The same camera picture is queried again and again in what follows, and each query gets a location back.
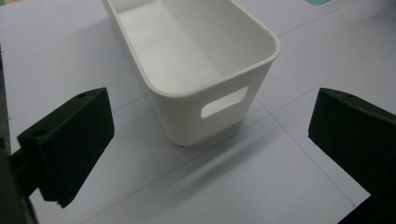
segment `screw hole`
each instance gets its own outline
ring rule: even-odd
[[[43,135],[43,134],[46,133],[46,132],[47,132],[47,130],[45,130],[45,129],[40,129],[40,130],[34,131],[34,132],[32,133],[32,136],[34,136],[34,137],[39,137],[39,136]]]

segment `green object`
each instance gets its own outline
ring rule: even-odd
[[[329,2],[330,0],[308,0],[308,2],[310,2],[310,3],[312,3],[312,4],[315,4],[315,5],[321,5],[321,4],[323,4],[323,3],[327,3],[327,2]]]

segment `container handle cutout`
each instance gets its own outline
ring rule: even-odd
[[[223,96],[218,100],[207,104],[201,111],[201,118],[206,119],[221,110],[224,110],[232,105],[236,105],[243,101],[248,93],[248,87],[244,87],[239,91]]]

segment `white table surface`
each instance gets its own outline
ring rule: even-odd
[[[319,87],[396,113],[396,2],[238,0],[282,52],[246,118],[176,147],[99,0],[0,7],[11,147],[74,95],[107,87],[116,136],[65,209],[31,197],[41,224],[337,223],[369,194],[307,138]]]

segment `storage container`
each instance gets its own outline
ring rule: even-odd
[[[280,51],[232,0],[105,0],[166,135],[188,146],[241,120]]]

